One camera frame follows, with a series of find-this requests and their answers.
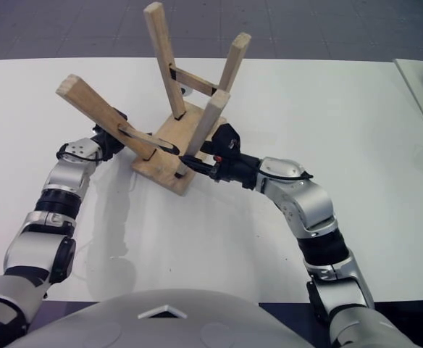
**metal joint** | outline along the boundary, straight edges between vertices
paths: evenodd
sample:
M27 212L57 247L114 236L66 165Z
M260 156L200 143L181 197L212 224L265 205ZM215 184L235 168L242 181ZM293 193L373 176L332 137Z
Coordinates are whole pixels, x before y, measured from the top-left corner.
M336 281L352 279L361 290L366 306L374 308L374 300L371 292L369 291L366 281L361 274L355 256L350 249L348 250L348 257L334 265L314 266L310 265L305 260L303 262L305 263L305 267L309 275L317 281L317 284L324 284L327 286L328 284L335 283Z
M94 173L98 162L87 161L102 158L100 146L89 138L69 143L58 163L49 173L43 190L61 189L84 198L88 190L89 177Z

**robotic arm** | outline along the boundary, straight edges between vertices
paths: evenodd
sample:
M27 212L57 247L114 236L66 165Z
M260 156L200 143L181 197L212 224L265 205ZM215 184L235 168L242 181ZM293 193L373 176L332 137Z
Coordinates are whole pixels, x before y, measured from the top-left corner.
M0 347L24 336L48 288L71 273L75 218L89 178L124 147L96 126L92 138L64 144L34 211L10 244L0 275Z
M215 181L238 181L245 189L255 189L283 213L311 277L306 285L310 302L316 316L330 323L334 347L415 347L374 310L372 295L338 228L332 201L300 164L241 154L240 137L229 124L221 125L201 151L214 155L216 164L192 156L181 160Z

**black band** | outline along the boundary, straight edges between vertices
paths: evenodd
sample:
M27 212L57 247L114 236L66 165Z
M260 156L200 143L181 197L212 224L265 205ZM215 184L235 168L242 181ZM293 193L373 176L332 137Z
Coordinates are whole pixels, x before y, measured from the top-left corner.
M19 276L28 279L35 287L42 285L47 279L49 272L43 268L30 267L30 266L15 266L7 268L4 275L6 276Z
M19 307L5 299L0 299L0 303L4 303L17 313L17 316L10 322L0 323L0 348L2 348L24 336L28 331L29 325L26 322L25 315Z
M297 239L305 261L313 266L333 265L348 257L348 249L339 229L315 238Z
M35 210L55 212L75 219L80 211L81 198L68 191L50 188L44 190L36 203Z
M335 315L339 312L342 312L343 310L347 310L348 308L354 308L354 307L363 307L366 308L366 306L363 306L362 304L358 303L350 303L350 304L344 304L343 306L339 306L331 310L329 313L329 319L332 321L334 319Z

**cable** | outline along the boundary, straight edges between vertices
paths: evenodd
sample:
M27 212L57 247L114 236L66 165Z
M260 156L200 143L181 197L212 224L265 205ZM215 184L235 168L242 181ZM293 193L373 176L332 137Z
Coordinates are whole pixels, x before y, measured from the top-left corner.
M297 180L308 180L308 179L312 179L314 176L312 176L311 174L309 174L306 170L300 175L300 176L278 176L278 175L273 175L273 174L269 174L267 172L264 172L263 170L261 170L260 168L255 168L252 167L251 165L249 165L246 161L244 160L240 160L243 164L245 164L247 167L255 170L256 172L267 176L268 178L271 179L275 179L275 180L284 180L284 181L297 181Z
M63 144L60 147L59 151L55 154L58 160L60 160L65 154L67 156L71 156L71 157L74 157L74 158L78 158L79 160L88 161L88 162L100 162L100 161L104 160L103 158L98 158L97 154L96 154L96 158L85 158L85 157L78 156L77 154L73 154L72 152L66 152L64 149L67 146L68 146L68 143Z

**gray floor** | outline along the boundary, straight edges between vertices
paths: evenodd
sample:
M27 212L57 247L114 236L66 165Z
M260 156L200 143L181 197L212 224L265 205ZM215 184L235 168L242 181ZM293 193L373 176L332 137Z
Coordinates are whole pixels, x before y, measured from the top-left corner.
M153 0L0 0L0 59L152 57ZM176 57L423 59L423 0L163 0Z

